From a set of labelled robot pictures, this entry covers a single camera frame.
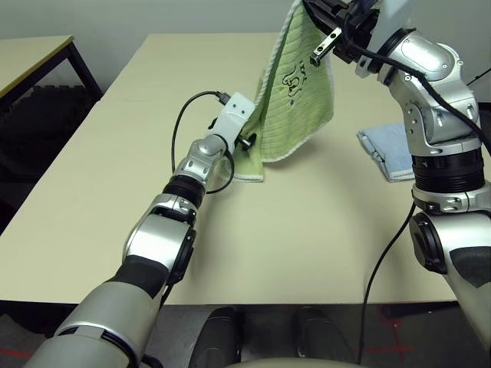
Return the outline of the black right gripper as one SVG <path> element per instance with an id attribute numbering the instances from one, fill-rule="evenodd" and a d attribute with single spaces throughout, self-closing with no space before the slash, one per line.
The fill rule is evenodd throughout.
<path id="1" fill-rule="evenodd" d="M 315 27 L 325 35 L 313 50 L 310 63 L 319 67 L 330 51 L 347 64 L 358 61 L 361 54 L 345 42 L 366 48 L 377 23 L 377 1 L 303 0 L 302 4 Z"/>

